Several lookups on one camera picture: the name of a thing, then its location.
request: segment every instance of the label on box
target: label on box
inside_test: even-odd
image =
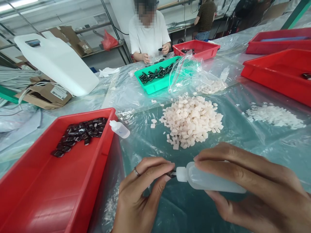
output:
[[[52,90],[51,93],[56,96],[57,98],[60,98],[61,100],[64,100],[67,95],[68,92],[60,87],[55,86]]]

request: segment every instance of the red plastic tray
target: red plastic tray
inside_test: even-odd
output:
[[[311,51],[291,49],[244,62],[241,75],[311,107],[310,64]]]
[[[191,40],[181,44],[173,45],[173,48],[174,54],[177,56],[184,55],[184,53],[181,51],[182,49],[194,49],[196,53],[194,55],[195,58],[202,58],[203,60],[207,60],[216,56],[220,45],[215,45],[200,40]]]
[[[107,124],[88,146],[50,153],[69,124],[99,117],[117,120],[114,108],[57,118],[0,180],[1,233],[87,232],[113,131]]]
[[[288,38],[288,37],[301,37],[301,36],[311,38],[311,28],[260,32],[248,43],[246,53],[271,54],[286,49],[311,50],[311,39],[261,42],[262,39],[275,39],[275,38]]]

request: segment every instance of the ceiling light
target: ceiling light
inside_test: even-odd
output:
[[[13,2],[11,4],[14,7],[20,7],[20,6],[24,6],[24,5],[34,3],[34,2],[38,2],[38,1],[39,0],[20,0],[20,1]],[[10,9],[12,9],[12,7],[9,4],[5,4],[5,5],[0,6],[0,12],[10,10]]]

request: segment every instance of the red plastic bag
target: red plastic bag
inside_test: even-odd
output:
[[[104,40],[101,42],[104,50],[110,51],[111,48],[117,46],[119,42],[112,36],[110,35],[106,29],[105,29],[105,36]]]

